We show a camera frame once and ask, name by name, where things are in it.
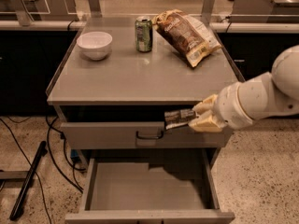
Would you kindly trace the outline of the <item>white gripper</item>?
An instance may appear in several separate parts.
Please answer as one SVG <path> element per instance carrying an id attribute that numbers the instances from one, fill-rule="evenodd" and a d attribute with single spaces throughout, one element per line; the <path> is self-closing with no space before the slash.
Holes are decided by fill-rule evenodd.
<path id="1" fill-rule="evenodd" d="M 218 95 L 212 94 L 195 105 L 192 110 L 198 115 L 188 125 L 199 133 L 219 133 L 226 126 L 240 130 L 253 124 L 239 101 L 238 91 L 241 86 L 236 82 L 224 88 Z"/>

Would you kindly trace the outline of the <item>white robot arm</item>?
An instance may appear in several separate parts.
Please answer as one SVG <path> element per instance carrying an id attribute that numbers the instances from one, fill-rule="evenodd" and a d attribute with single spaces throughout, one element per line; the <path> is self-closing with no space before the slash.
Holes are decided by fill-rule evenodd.
<path id="1" fill-rule="evenodd" d="M 255 121 L 299 113 L 299 46 L 281 52 L 272 70 L 225 87 L 197 104 L 189 126 L 197 132 L 249 127 Z"/>

